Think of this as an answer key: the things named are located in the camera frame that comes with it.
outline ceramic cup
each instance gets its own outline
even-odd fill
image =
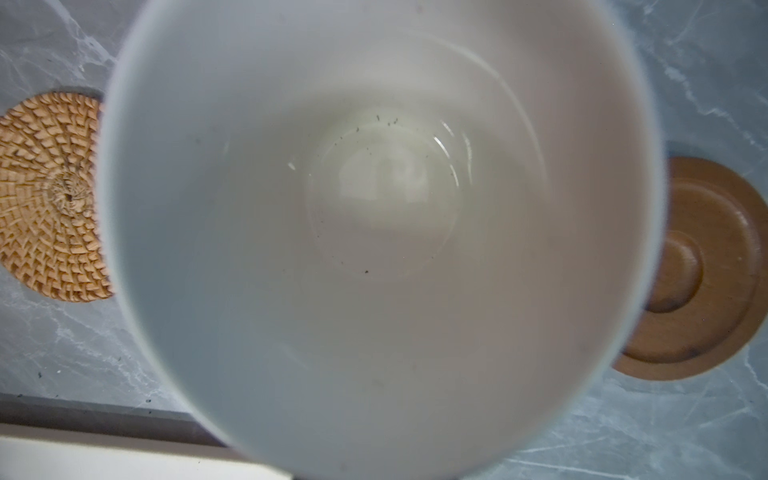
[[[318,479],[500,458],[650,286],[650,95],[592,0],[157,0],[111,80],[98,210],[194,415]]]

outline round brown lid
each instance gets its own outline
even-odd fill
[[[619,372],[674,380],[750,341],[768,313],[768,207],[742,177],[700,158],[670,159],[664,251]]]
[[[0,117],[0,263],[33,290],[112,295],[94,212],[99,102],[50,93]]]

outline marble countertop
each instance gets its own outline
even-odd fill
[[[51,89],[100,94],[144,0],[0,0],[0,111]],[[768,197],[768,4],[612,0],[657,96],[671,154],[708,157]],[[46,299],[0,269],[0,397],[186,412],[114,300]],[[606,372],[526,448],[473,478],[768,478],[768,326],[703,375]]]

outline marble table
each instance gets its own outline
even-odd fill
[[[0,0],[0,111],[51,89],[101,94],[143,3]],[[645,63],[669,152],[725,164],[768,197],[768,2],[611,5]],[[0,413],[26,407],[189,421],[115,301],[48,300],[0,269]],[[692,379],[605,372],[530,445],[472,478],[768,478],[768,327]]]

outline woven coaster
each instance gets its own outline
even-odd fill
[[[112,295],[94,212],[98,112],[93,98],[48,93],[0,118],[0,262],[68,302]]]
[[[614,364],[648,380],[706,372],[750,341],[768,313],[768,207],[742,177],[670,159],[670,213],[656,283]]]

